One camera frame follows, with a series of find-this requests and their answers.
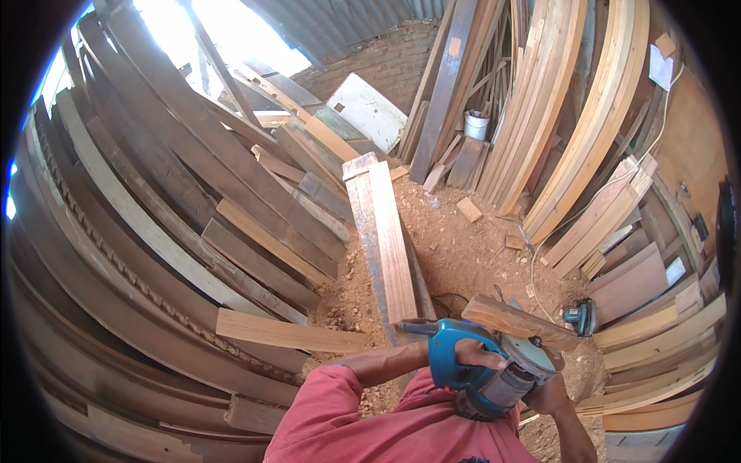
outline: dirt floor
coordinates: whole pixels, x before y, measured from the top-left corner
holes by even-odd
[[[469,299],[476,293],[495,294],[495,285],[498,285],[506,301],[514,298],[523,310],[547,318],[536,299],[528,297],[525,289],[531,283],[530,253],[504,247],[508,234],[522,236],[516,222],[498,219],[491,204],[451,187],[438,187],[434,191],[439,201],[438,208],[432,208],[430,195],[406,177],[394,182],[394,192],[432,296],[457,293]],[[473,224],[456,209],[456,203],[466,196],[484,213]],[[324,294],[316,314],[310,316],[310,323],[368,333],[368,348],[385,347],[388,343],[380,324],[365,256],[358,236],[353,233],[351,236],[346,262],[340,264],[337,288]],[[546,250],[543,246],[537,258]],[[560,320],[559,310],[586,296],[586,280],[578,271],[561,280],[538,261],[534,273],[535,289],[542,306],[556,323],[565,325]],[[460,318],[464,301],[454,296],[441,300],[450,313],[441,309],[439,316]],[[334,356],[314,354],[305,365],[305,373]],[[602,354],[592,342],[582,342],[574,352],[564,353],[564,357],[566,368],[563,375],[573,400],[578,402],[602,393],[606,373]],[[399,395],[396,381],[372,387],[363,392],[359,411],[364,417],[388,413],[396,406]],[[597,447],[599,460],[606,462],[602,420],[585,419],[583,423]],[[558,435],[550,416],[540,416],[526,424],[520,430],[520,440],[538,459],[544,462],[560,460]]]

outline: white cable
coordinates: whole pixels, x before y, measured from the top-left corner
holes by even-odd
[[[613,179],[613,180],[610,180],[607,183],[605,183],[602,186],[602,188],[600,188],[599,190],[597,190],[597,192],[594,194],[594,196],[592,196],[592,199],[589,200],[589,203],[587,203],[586,206],[584,206],[579,212],[577,212],[576,214],[574,214],[574,217],[571,217],[569,220],[565,221],[564,223],[562,223],[561,225],[559,225],[558,227],[556,227],[552,232],[550,232],[540,242],[540,244],[538,244],[538,247],[535,248],[535,253],[533,254],[533,260],[530,262],[530,286],[533,287],[533,296],[535,297],[535,302],[538,303],[538,307],[540,307],[540,309],[551,320],[551,322],[553,321],[553,319],[551,318],[551,315],[545,310],[545,308],[543,307],[543,305],[540,303],[540,299],[538,299],[538,292],[535,291],[535,275],[534,275],[533,271],[535,269],[535,258],[538,255],[538,251],[540,250],[541,246],[543,246],[543,243],[545,243],[545,241],[548,238],[551,237],[551,235],[553,235],[558,230],[561,230],[561,228],[564,227],[565,225],[570,224],[572,221],[574,221],[578,217],[580,217],[584,213],[584,211],[587,210],[587,207],[589,207],[589,206],[592,205],[592,203],[597,198],[597,196],[605,188],[607,188],[608,186],[612,185],[616,181],[623,180],[626,177],[633,175],[633,172],[635,172],[636,170],[638,170],[638,166],[641,165],[641,162],[643,162],[643,159],[645,159],[645,157],[648,155],[648,152],[654,149],[654,147],[656,146],[656,143],[659,141],[659,139],[661,138],[661,135],[664,133],[664,127],[666,127],[666,112],[667,112],[667,109],[669,107],[669,92],[671,91],[671,88],[674,86],[674,82],[677,81],[677,79],[682,75],[682,72],[684,70],[685,70],[685,64],[682,63],[682,67],[679,69],[679,72],[677,73],[677,77],[675,77],[674,79],[672,79],[671,83],[669,84],[669,90],[667,90],[667,92],[666,92],[666,100],[664,101],[664,116],[663,116],[663,120],[662,120],[662,123],[661,123],[661,130],[659,130],[659,135],[657,135],[657,137],[651,143],[651,146],[649,146],[648,149],[641,155],[640,159],[638,159],[638,161],[636,162],[636,164],[625,175],[622,175],[622,176],[618,177],[617,179]]]

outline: red shirt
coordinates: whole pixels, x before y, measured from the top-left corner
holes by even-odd
[[[429,368],[417,371],[391,413],[359,420],[361,392],[349,367],[314,370],[264,462],[537,462],[518,439],[519,407],[493,423],[462,418],[456,393],[436,388]]]

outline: hand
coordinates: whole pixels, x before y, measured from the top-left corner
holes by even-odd
[[[566,383],[559,373],[542,386],[538,386],[522,397],[522,401],[542,415],[554,416],[562,410],[573,410],[574,403],[566,393]]]
[[[456,343],[456,360],[463,365],[480,365],[492,370],[501,370],[507,366],[504,357],[484,350],[484,343],[468,338]]]

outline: man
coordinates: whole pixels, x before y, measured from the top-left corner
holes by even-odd
[[[456,344],[461,364],[506,365],[480,342]],[[266,463],[288,462],[533,462],[518,439],[519,407],[492,423],[456,415],[456,392],[432,382],[428,343],[366,350],[314,370],[265,451]],[[359,420],[363,388],[417,370],[396,409]],[[556,421],[563,462],[595,462],[597,452],[568,398],[563,377],[526,395],[525,403]]]

